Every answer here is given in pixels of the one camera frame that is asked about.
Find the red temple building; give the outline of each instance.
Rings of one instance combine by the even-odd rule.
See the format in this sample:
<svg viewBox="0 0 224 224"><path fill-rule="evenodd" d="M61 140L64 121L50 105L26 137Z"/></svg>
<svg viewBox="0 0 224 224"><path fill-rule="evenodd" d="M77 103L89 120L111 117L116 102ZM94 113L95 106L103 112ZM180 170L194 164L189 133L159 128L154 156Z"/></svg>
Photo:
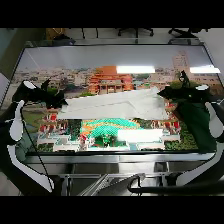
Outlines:
<svg viewBox="0 0 224 224"><path fill-rule="evenodd" d="M117 93L133 90L130 74L117 74L116 66L103 66L89 79L89 91L92 94Z"/></svg>

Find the poster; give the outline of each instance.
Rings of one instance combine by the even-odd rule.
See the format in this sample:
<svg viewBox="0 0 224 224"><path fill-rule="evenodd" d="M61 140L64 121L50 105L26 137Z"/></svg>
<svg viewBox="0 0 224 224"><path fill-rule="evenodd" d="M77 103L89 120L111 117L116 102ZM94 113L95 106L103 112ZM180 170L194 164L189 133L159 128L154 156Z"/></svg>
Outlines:
<svg viewBox="0 0 224 224"><path fill-rule="evenodd" d="M149 51L151 53L147 51L147 55L144 53L144 49L142 52L136 53L132 47L132 55L129 55L127 52L130 49L125 48L126 51L123 51L123 56L122 49L117 49L120 52L117 57L112 55L112 53L115 54L114 47L110 48L111 51L109 52L104 51L104 55L102 55L102 46L97 48L94 55L93 50L92 53L87 52L88 47L84 47L82 50L80 47L77 47L78 50L76 47L26 49L4 99L2 111L10 105L13 94L23 80L29 80L40 87L44 81L50 78L49 92L54 94L58 90L64 90L65 98L73 99L149 89L153 86L159 90L164 89L166 85L178 88L181 87L178 77L180 72L184 70L192 84L207 84L214 94L223 94L223 87L216 74L190 73L190 66L192 64L195 66L195 60L192 61L189 54L191 56L196 54L199 58L199 64L209 64L209 60L205 57L201 47L196 47L193 53L192 47L168 47L170 52L161 54L161 52L155 53L154 46L154 50ZM152 65L154 60L155 73L118 74L116 66L121 63L133 64L134 52L139 54L139 57L135 55L137 58L135 65L146 61L146 58L147 63ZM127 56L127 62L122 62L124 56ZM176 105L166 101L165 106L169 118L163 121L148 121L139 118L111 119L109 117L99 120L58 119L59 110L47 110L44 103L24 107L23 115L28 131L41 152L198 149L186 124L179 121L173 114ZM130 143L118 140L119 130L143 129L161 129L163 134L160 139L153 142ZM33 151L34 149L27 142L27 139L24 135L18 145L23 149Z"/></svg>

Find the white floor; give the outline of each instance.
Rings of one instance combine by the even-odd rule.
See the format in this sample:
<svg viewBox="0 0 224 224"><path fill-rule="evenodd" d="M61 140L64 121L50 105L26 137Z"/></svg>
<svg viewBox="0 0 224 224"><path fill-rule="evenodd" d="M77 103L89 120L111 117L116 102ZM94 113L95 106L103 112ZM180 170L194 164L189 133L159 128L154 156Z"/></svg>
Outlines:
<svg viewBox="0 0 224 224"><path fill-rule="evenodd" d="M168 41L173 37L168 34L170 28L153 28L154 36L150 37L150 32L144 29L139 29L139 38L149 38L151 43L168 43ZM115 28L98 28L99 38L134 38L135 31L129 29L123 31L121 37L117 35L118 30ZM84 28L84 33L86 39L95 39L96 38L96 29L95 28ZM71 28L66 29L66 35L73 38L74 40L82 39L82 30L81 28ZM211 28L206 32L205 30L201 31L195 36L200 37L208 46L211 55L213 56L215 66L221 70L221 73L224 74L224 28Z"/></svg>

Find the black border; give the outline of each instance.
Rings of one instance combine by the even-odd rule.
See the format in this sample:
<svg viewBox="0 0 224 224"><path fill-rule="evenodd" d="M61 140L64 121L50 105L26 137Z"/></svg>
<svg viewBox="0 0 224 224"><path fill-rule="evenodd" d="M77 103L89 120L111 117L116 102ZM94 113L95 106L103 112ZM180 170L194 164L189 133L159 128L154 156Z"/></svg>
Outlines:
<svg viewBox="0 0 224 224"><path fill-rule="evenodd" d="M71 45L71 46L35 46L35 47L23 47L22 51L20 52L20 55L19 55L19 58L16 62L16 65L13 69L13 74L11 76L11 79L9 80L9 85L7 87L7 90L5 91L5 94L4 94L4 97L2 98L2 104L0 106L0 110L1 110L1 107L3 105L3 102L5 100L5 97L6 97L6 94L8 92L8 89L9 89L9 86L11 85L11 81L14 77L14 74L17 70L17 67L19 65L19 62L22 58L22 55L25 51L26 48L38 48L38 47L78 47L78 46L108 46L108 45L134 45L134 46L138 46L138 45L168 45L168 46L172 46L172 45L175 45L175 46L191 46L191 47L195 47L195 46L202 46L204 47L205 51L206 51L206 54L210 60L210 62L213 64L213 61L207 51L207 48L203 45L181 45L181 44L90 44L90 45ZM154 151L154 150L149 150L149 151L83 151L83 152L38 152L38 154L40 156L92 156L92 155L148 155L148 154L190 154L190 153L198 153L198 154L206 154L208 152L200 152L199 150L157 150L157 151ZM26 153L26 156L37 156L37 153L36 152L27 152Z"/></svg>

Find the dark green fabric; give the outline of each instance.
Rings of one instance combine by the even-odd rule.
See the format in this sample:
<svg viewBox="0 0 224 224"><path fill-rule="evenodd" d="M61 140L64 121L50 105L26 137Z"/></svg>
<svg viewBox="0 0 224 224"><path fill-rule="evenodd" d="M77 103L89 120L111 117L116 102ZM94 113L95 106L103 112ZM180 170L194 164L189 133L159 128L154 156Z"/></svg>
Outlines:
<svg viewBox="0 0 224 224"><path fill-rule="evenodd" d="M210 115L206 107L200 103L184 102L179 103L177 112L194 136L198 149L202 153L215 151L216 141L209 131Z"/></svg>

